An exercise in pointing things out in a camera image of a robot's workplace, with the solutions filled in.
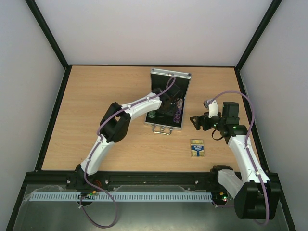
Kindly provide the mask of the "aluminium poker case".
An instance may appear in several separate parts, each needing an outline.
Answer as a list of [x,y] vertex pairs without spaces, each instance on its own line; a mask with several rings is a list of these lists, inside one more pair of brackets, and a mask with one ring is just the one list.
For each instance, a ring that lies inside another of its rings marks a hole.
[[192,75],[190,73],[170,71],[153,68],[150,71],[151,89],[153,92],[158,93],[159,90],[164,91],[170,87],[164,94],[170,97],[179,97],[183,99],[182,118],[180,123],[173,122],[173,116],[162,115],[156,111],[154,119],[145,117],[145,124],[152,126],[152,132],[170,135],[175,129],[182,129],[183,114],[185,98],[189,88]]

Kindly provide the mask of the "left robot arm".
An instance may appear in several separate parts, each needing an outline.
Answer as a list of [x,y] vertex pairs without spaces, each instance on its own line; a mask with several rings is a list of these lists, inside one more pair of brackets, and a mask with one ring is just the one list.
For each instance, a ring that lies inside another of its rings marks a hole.
[[97,130],[97,139],[88,156],[77,165],[71,177],[72,185],[83,188],[88,183],[85,177],[97,173],[101,162],[111,147],[123,140],[130,123],[150,111],[170,113],[171,106],[182,97],[182,90],[175,83],[168,83],[165,90],[153,89],[146,96],[127,104],[112,103]]

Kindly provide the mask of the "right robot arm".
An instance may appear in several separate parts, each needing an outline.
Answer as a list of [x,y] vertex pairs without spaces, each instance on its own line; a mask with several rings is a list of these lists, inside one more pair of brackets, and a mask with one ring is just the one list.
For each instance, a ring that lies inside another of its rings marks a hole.
[[190,121],[197,130],[220,132],[233,152],[241,176],[237,177],[229,166],[214,166],[210,176],[214,188],[222,186],[234,199],[234,209],[241,219],[274,219],[281,194],[280,185],[271,182],[263,171],[251,145],[248,129],[240,125],[239,105],[224,102],[220,112],[215,100],[204,103],[208,109],[203,115],[193,116]]

